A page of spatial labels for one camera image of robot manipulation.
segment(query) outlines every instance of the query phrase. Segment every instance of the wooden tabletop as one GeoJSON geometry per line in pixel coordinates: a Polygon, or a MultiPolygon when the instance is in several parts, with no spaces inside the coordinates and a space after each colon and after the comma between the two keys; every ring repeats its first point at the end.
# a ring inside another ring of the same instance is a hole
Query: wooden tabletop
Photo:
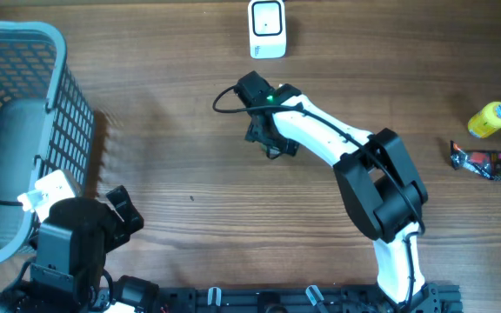
{"type": "MultiPolygon", "coordinates": [[[[429,192],[427,281],[460,285],[465,312],[501,311],[501,183],[449,165],[451,139],[501,150],[501,130],[466,129],[501,101],[501,2],[289,1],[287,55],[274,60],[250,57],[246,15],[246,3],[0,9],[63,32],[97,117],[88,196],[123,184],[145,218],[106,269],[163,287],[376,282],[330,167],[305,148],[270,161],[244,141],[246,114],[212,111],[256,70],[345,123],[395,130],[429,192]]],[[[0,290],[24,259],[0,265],[0,290]]]]}

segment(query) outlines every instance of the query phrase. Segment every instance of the plastic basket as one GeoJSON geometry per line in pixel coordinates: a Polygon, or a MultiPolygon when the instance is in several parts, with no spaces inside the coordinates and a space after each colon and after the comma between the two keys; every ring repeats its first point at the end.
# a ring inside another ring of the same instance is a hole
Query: plastic basket
{"type": "MultiPolygon", "coordinates": [[[[0,22],[0,200],[16,201],[56,169],[84,192],[94,115],[47,23],[0,22]]],[[[0,205],[0,262],[29,249],[35,214],[0,205]]]]}

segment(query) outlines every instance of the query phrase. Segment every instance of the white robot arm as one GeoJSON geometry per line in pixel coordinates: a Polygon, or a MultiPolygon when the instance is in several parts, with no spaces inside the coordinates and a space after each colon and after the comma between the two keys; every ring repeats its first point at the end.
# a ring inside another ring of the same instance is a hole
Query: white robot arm
{"type": "Polygon", "coordinates": [[[247,111],[252,122],[246,140],[278,155],[295,155],[302,144],[334,169],[351,220],[373,240],[379,288],[396,305],[411,304],[425,283],[415,235],[424,231],[420,208],[427,194],[399,137],[390,130],[373,135],[342,123],[300,90],[289,84],[274,90],[256,72],[232,89],[245,109],[214,109],[247,111]],[[387,175],[372,182],[369,172],[379,165],[387,175]]]}

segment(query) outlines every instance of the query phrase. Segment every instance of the yellow can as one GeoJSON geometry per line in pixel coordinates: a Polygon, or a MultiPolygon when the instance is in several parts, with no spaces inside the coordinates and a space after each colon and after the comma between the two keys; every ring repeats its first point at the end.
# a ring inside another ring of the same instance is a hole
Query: yellow can
{"type": "Polygon", "coordinates": [[[501,129],[501,102],[486,104],[469,120],[467,128],[477,138],[487,138],[501,129]]]}

